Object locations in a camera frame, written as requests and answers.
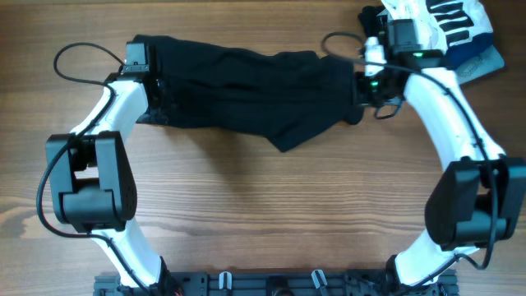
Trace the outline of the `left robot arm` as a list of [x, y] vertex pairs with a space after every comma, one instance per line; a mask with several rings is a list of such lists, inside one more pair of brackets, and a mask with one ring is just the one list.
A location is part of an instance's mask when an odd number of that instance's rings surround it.
[[154, 72], [154, 50], [127, 43], [126, 57], [99, 83], [103, 94], [85, 120], [47, 140], [48, 165], [36, 194], [37, 216], [48, 231], [90, 239], [102, 248], [118, 270], [115, 294], [182, 292], [136, 221], [136, 183], [125, 150], [149, 107], [146, 85]]

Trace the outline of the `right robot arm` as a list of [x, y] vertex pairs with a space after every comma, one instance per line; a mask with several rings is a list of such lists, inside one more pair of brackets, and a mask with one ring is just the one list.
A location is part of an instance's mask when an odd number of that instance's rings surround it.
[[525, 160], [492, 140], [439, 49], [425, 49], [411, 19], [378, 21], [357, 75], [360, 104], [408, 103], [436, 148], [443, 174], [425, 207], [423, 233], [394, 257], [399, 289], [436, 282], [459, 260], [483, 249], [487, 268], [497, 242], [514, 234], [525, 195]]

